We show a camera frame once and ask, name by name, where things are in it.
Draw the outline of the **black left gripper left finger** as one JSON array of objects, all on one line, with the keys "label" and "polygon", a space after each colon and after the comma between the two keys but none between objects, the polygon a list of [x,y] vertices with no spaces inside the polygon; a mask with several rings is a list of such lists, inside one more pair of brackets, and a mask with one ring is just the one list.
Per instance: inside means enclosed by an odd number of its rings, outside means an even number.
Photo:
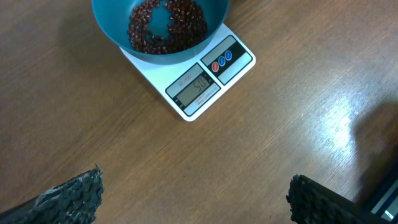
[{"label": "black left gripper left finger", "polygon": [[95,167],[2,212],[1,224],[93,223],[103,192],[103,171]]}]

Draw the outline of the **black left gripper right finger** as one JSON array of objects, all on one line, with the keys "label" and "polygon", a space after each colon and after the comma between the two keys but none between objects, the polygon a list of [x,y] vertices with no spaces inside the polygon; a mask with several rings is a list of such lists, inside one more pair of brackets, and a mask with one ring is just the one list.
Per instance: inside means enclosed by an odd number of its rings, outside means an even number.
[{"label": "black left gripper right finger", "polygon": [[298,224],[380,224],[382,219],[314,180],[295,175],[286,195]]}]

